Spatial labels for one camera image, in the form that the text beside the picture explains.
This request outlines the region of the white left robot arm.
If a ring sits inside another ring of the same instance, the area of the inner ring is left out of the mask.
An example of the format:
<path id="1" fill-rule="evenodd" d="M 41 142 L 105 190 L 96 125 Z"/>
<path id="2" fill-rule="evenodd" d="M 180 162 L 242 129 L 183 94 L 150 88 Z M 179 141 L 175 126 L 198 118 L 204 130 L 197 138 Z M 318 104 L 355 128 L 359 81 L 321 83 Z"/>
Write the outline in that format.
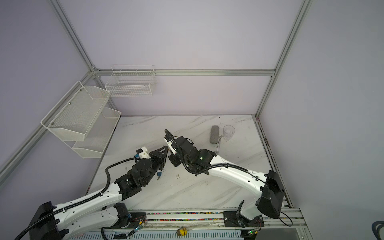
<path id="1" fill-rule="evenodd" d="M 109 172 L 114 165 L 108 166 L 103 189 L 67 203 L 40 205 L 16 238 L 29 235 L 31 240 L 67 240 L 94 229 L 126 227 L 132 217 L 123 201 L 138 194 L 164 168 L 167 154 L 167 147 L 150 153 L 141 148 L 132 158 L 132 168 L 114 182 Z"/>

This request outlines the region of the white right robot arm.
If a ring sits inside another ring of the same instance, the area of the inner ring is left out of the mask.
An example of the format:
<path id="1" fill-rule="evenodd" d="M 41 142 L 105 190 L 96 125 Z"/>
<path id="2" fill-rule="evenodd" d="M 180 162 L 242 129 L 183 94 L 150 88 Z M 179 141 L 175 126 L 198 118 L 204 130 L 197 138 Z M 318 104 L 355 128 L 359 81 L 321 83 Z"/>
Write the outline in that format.
<path id="1" fill-rule="evenodd" d="M 281 211 L 285 189 L 277 172 L 248 170 L 213 151 L 198 150 L 189 139 L 175 137 L 169 130 L 165 130 L 164 139 L 172 152 L 170 161 L 175 167 L 183 165 L 187 172 L 195 176 L 206 174 L 225 179 L 255 196 L 249 204 L 241 201 L 235 212 L 225 212 L 227 224 L 245 228 L 257 222 L 261 226 L 263 216 L 277 220 L 288 216 Z"/>

